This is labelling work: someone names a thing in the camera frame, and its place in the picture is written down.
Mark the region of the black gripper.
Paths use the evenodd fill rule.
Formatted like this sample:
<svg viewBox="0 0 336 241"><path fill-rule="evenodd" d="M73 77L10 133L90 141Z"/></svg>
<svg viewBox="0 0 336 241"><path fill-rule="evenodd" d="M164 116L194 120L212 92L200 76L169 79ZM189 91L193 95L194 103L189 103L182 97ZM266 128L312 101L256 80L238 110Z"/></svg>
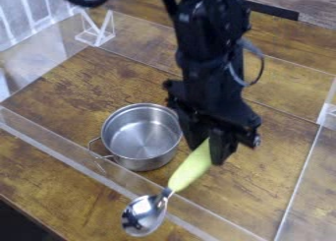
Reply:
<svg viewBox="0 0 336 241"><path fill-rule="evenodd" d="M197 78L166 80L166 105L178 115L178 123L189 149L193 151L209 137L209 157L222 165L236 152L237 143L250 149L260 146L257 128L261 118L241 98L248 86L241 70L232 64L204 70Z"/></svg>

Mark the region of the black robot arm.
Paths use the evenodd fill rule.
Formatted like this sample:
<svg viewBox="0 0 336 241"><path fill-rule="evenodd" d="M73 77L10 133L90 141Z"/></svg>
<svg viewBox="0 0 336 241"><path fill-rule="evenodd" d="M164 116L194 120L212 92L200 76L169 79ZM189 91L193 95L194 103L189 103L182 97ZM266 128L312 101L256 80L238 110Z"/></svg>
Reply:
<svg viewBox="0 0 336 241"><path fill-rule="evenodd" d="M173 24L176 64L182 79L168 80L166 105L177 112L189 148L209 143L209 160L221 165L238 145L260 145L261 117L244 102L242 52L262 52L244 38L250 9L242 0L161 0Z"/></svg>

